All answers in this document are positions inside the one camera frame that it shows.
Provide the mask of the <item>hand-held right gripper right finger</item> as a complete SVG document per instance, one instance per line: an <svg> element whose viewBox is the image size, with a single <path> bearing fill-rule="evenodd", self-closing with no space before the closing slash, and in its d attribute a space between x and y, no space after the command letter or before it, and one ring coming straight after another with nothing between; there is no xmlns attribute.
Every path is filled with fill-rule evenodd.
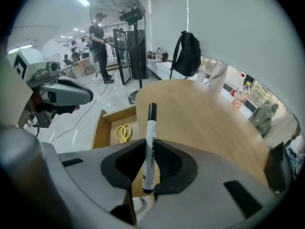
<svg viewBox="0 0 305 229"><path fill-rule="evenodd" d="M156 141L160 183L142 229L252 229L279 197L230 160L174 142Z"/></svg>

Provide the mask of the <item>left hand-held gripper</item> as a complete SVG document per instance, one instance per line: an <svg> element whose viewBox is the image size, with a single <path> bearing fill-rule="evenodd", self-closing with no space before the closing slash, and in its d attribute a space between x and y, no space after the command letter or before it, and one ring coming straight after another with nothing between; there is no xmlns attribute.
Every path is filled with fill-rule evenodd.
<svg viewBox="0 0 305 229"><path fill-rule="evenodd" d="M48 128L55 116L52 105L83 105L93 100L93 92L73 78L58 78L60 63L48 60L39 50L19 49L9 54L9 62L21 79L32 90L25 111L37 118L34 127Z"/></svg>

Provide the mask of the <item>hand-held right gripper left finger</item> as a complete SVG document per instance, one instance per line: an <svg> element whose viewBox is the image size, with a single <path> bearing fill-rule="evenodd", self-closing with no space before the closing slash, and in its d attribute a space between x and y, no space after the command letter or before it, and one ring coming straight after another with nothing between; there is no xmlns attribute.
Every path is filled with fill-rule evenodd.
<svg viewBox="0 0 305 229"><path fill-rule="evenodd" d="M145 139L87 151L59 154L78 188L114 218L136 224L132 183L145 158Z"/></svg>

